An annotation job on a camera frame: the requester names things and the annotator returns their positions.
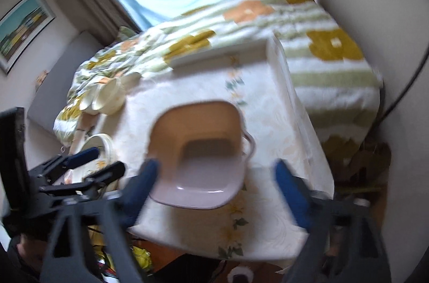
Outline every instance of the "orange flower pattern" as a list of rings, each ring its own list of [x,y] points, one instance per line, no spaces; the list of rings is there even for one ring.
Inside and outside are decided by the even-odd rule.
[[[267,16],[274,12],[274,8],[263,4],[259,0],[245,0],[237,7],[226,11],[223,16],[225,20],[233,20],[236,23],[250,22],[259,15]]]
[[[136,44],[138,44],[138,42],[139,42],[138,38],[135,38],[133,40],[126,40],[126,41],[122,42],[121,46],[120,46],[121,53],[125,53],[131,47],[136,46]]]

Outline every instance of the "person's hand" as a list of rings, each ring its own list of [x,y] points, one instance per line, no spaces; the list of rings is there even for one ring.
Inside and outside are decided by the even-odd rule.
[[[47,245],[48,243],[43,240],[34,239],[26,234],[21,234],[21,242],[18,243],[16,249],[18,250],[19,256],[28,266],[34,271],[40,272]]]

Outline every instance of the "picture frame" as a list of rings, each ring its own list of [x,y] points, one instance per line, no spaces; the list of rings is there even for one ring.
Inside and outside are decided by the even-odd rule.
[[[21,0],[0,19],[0,67],[6,74],[54,18],[44,0]]]

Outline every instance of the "bowl handle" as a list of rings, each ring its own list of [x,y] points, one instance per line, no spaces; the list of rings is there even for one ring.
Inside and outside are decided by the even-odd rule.
[[[247,163],[252,158],[253,154],[255,153],[256,143],[255,143],[254,138],[249,134],[249,132],[247,132],[245,130],[242,130],[242,134],[243,134],[243,137],[250,144],[250,150],[249,150],[249,152],[248,153],[244,153],[243,152],[243,155],[246,155],[245,162]]]

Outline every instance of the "striped blanket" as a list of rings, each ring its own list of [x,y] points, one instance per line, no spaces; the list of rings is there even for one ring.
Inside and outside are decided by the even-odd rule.
[[[54,131],[66,146],[90,86],[106,77],[169,71],[169,58],[275,34],[326,155],[351,157],[380,104],[379,79],[356,43],[313,0],[227,0],[189,11],[106,48],[76,71]]]

